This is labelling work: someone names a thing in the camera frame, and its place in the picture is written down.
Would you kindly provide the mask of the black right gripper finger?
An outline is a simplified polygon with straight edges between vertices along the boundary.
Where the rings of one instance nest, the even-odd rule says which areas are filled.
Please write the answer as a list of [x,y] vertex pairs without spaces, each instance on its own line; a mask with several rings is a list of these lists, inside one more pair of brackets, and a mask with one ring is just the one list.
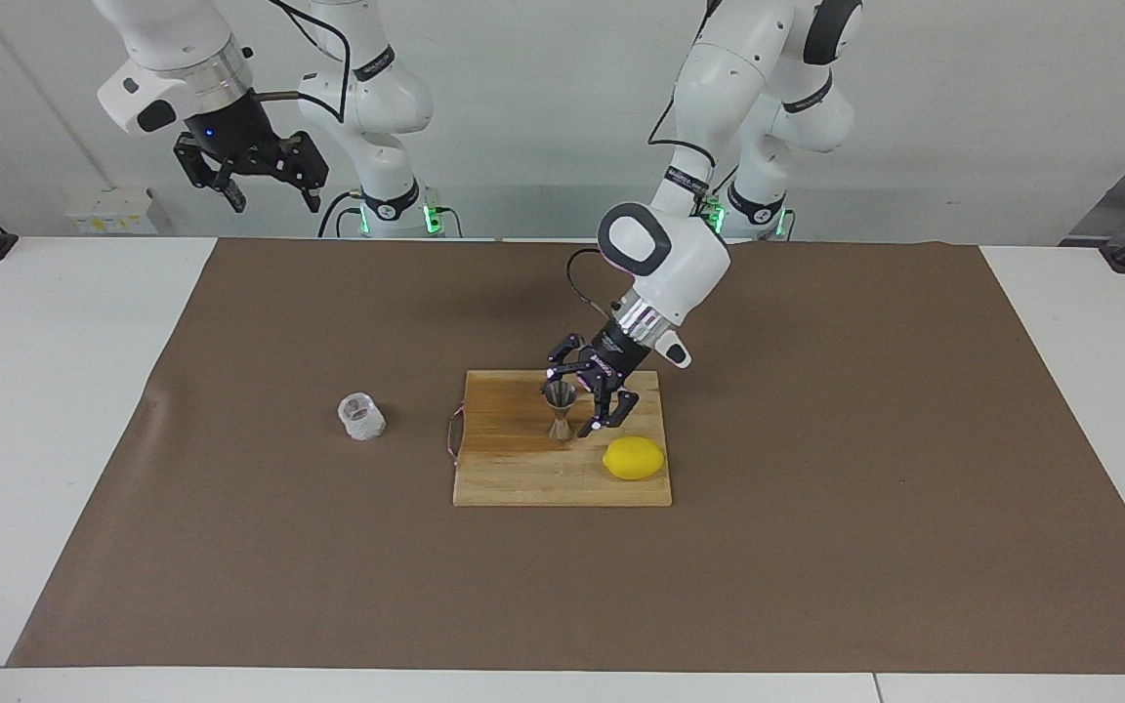
[[307,132],[296,132],[289,138],[259,142],[256,161],[263,174],[298,191],[312,213],[321,205],[322,189],[327,184],[328,165]]
[[233,211],[245,211],[246,197],[233,179],[230,166],[214,169],[196,138],[177,137],[174,154],[176,160],[182,165],[184,175],[194,187],[210,188],[225,198]]

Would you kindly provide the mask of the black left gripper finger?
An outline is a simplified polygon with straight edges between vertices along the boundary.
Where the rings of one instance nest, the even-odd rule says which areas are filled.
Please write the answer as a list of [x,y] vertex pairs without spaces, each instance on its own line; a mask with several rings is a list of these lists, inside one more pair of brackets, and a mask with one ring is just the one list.
[[593,378],[595,363],[593,348],[579,334],[568,334],[548,355],[544,378],[555,380],[565,375],[576,375],[579,379]]
[[577,429],[577,436],[586,438],[598,429],[619,429],[631,411],[639,403],[639,395],[631,391],[619,391],[616,394],[595,393],[593,395],[594,413],[580,429]]

